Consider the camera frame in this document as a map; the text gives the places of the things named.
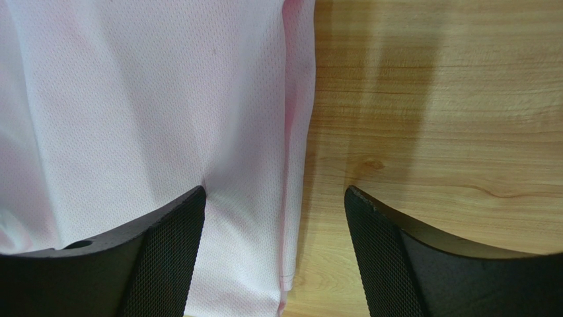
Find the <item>pink t shirt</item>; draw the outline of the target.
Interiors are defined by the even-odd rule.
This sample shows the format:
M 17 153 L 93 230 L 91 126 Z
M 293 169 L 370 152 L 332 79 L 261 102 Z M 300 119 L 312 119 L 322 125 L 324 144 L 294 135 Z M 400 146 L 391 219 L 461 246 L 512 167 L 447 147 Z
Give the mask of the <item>pink t shirt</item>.
M 63 248 L 195 186 L 185 312 L 280 316 L 315 95 L 314 1 L 2 1 L 1 252 Z

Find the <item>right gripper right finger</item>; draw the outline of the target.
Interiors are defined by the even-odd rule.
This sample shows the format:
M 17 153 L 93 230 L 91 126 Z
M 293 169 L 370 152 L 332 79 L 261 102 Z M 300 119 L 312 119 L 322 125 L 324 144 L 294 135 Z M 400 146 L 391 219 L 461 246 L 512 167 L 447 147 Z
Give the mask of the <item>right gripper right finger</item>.
M 355 186 L 344 206 L 371 316 L 562 315 L 562 254 L 467 240 Z

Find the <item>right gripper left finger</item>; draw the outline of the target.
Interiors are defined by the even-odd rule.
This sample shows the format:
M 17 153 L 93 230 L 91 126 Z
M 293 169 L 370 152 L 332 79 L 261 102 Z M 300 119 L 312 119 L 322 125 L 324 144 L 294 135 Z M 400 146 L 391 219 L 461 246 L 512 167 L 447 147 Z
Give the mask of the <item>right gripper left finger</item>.
M 102 234 L 1 256 L 2 316 L 182 316 L 205 219 L 197 186 Z

